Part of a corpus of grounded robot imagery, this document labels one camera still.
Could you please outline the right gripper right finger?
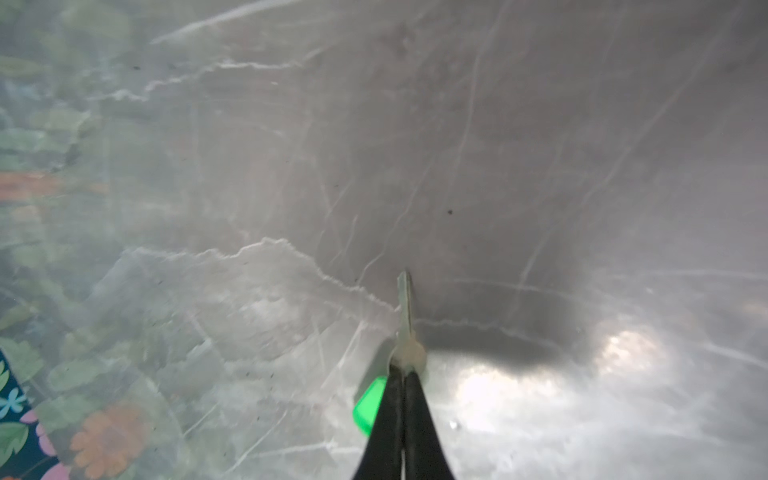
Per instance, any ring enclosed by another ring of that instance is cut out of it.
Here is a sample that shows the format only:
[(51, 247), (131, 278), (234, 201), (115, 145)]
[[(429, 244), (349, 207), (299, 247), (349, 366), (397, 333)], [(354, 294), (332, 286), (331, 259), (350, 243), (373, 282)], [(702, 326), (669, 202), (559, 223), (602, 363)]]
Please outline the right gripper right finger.
[(407, 480), (454, 480), (416, 372), (404, 379), (404, 468)]

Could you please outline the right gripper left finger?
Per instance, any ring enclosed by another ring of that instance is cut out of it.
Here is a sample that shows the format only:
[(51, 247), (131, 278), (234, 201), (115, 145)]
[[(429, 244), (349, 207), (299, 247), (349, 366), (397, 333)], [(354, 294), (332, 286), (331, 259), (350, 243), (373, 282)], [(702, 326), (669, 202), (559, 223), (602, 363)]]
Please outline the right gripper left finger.
[(371, 435), (354, 480), (400, 480), (404, 444), (403, 373), (389, 368), (389, 375)]

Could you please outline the key with green cover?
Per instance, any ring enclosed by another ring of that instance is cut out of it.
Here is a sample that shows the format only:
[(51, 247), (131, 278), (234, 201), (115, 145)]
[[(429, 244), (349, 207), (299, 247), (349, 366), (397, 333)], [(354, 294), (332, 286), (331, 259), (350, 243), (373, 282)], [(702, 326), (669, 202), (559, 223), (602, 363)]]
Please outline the key with green cover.
[[(405, 373), (415, 372), (423, 375), (427, 365), (427, 353), (423, 344), (417, 339), (413, 326), (412, 279), (407, 270), (399, 274), (397, 287), (400, 325), (395, 345), (388, 357), (387, 368), (404, 367)], [(355, 425), (366, 437), (373, 430), (386, 382), (387, 374), (378, 375), (371, 380), (352, 410)]]

